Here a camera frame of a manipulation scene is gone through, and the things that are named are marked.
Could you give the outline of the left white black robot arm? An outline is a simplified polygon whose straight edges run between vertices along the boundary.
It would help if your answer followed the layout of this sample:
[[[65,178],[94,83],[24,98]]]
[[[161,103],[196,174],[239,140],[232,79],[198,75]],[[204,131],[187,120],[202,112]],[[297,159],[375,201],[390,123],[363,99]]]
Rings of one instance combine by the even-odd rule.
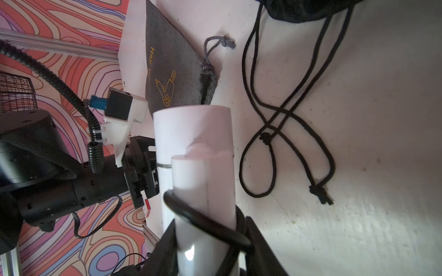
[[[14,249],[23,224],[51,232],[58,218],[130,192],[134,207],[160,189],[154,139],[132,137],[122,167],[104,158],[95,174],[67,151],[52,116],[45,110],[1,115],[1,253]]]

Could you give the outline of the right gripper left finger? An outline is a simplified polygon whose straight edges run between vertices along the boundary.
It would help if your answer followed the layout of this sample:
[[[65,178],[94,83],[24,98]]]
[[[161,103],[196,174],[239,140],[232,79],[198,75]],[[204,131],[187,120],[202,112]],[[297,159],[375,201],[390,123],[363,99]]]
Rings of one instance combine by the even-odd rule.
[[[177,241],[173,220],[149,258],[136,265],[122,267],[113,276],[177,276]]]

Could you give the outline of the grey hair dryer pouch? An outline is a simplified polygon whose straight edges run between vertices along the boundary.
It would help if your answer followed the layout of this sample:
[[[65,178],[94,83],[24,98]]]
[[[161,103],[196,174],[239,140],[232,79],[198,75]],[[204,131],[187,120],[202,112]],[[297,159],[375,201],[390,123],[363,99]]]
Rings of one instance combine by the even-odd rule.
[[[199,55],[150,1],[146,2],[146,95],[150,113],[178,106],[209,105],[218,78],[209,59],[217,47],[236,47],[228,36],[211,36]]]

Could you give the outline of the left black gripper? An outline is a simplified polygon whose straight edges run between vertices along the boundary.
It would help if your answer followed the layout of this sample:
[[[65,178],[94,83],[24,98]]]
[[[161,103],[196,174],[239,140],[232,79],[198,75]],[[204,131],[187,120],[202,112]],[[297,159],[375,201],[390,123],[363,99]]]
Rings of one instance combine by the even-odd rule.
[[[18,190],[17,205],[22,218],[37,227],[125,192],[130,192],[135,208],[142,207],[144,197],[152,198],[160,191],[156,156],[150,150],[154,146],[153,138],[134,136],[126,145],[121,167],[109,155],[104,158],[100,174],[84,167],[74,180],[50,179]]]

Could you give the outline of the white hair dryer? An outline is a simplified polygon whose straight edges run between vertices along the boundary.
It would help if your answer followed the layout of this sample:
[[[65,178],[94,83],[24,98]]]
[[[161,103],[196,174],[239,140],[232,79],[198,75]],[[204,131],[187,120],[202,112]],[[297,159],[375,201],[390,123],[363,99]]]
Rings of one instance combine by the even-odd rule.
[[[238,249],[189,219],[202,215],[222,235],[243,229],[236,207],[231,110],[168,108],[155,112],[153,122],[163,234],[174,220],[178,276],[239,275]]]

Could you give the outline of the black hair dryer pouch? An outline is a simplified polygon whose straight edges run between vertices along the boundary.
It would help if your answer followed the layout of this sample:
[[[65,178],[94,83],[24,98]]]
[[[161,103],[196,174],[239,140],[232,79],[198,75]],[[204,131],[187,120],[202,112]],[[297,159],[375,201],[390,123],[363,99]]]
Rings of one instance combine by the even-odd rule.
[[[331,196],[328,194],[326,185],[336,172],[335,159],[320,135],[316,133],[304,119],[296,115],[295,111],[307,97],[309,92],[312,91],[315,84],[323,76],[326,69],[328,69],[333,61],[348,31],[353,11],[357,4],[357,1],[260,1],[257,16],[252,31],[246,41],[241,60],[242,81],[244,83],[246,95],[253,110],[263,122],[262,127],[247,143],[239,162],[239,182],[244,192],[249,196],[253,198],[263,198],[270,195],[274,190],[277,179],[277,163],[272,142],[275,137],[279,136],[286,142],[300,160],[310,183],[308,187],[309,192],[316,196],[322,205],[334,204]],[[254,87],[260,45],[261,17],[265,10],[273,19],[292,24],[323,20],[320,34],[318,35],[318,39],[315,42],[313,49],[313,56],[304,77],[279,106],[271,105],[262,101],[257,95]],[[314,73],[313,71],[317,64],[323,39],[325,38],[334,15],[341,11],[346,12],[341,31],[324,64],[317,73]],[[290,119],[295,120],[315,140],[328,161],[329,171],[320,181],[314,179],[313,173],[305,157],[295,146],[294,142],[292,142],[282,131],[286,122]],[[256,140],[261,140],[268,147],[272,165],[272,178],[269,188],[262,193],[255,193],[250,190],[244,180],[246,154]]]

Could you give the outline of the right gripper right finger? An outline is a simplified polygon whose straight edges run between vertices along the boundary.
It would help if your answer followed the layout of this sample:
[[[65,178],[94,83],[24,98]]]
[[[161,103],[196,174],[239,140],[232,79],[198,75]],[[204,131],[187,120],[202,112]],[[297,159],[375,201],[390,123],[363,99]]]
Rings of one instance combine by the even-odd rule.
[[[288,276],[251,217],[245,219],[252,249],[245,253],[245,276]]]

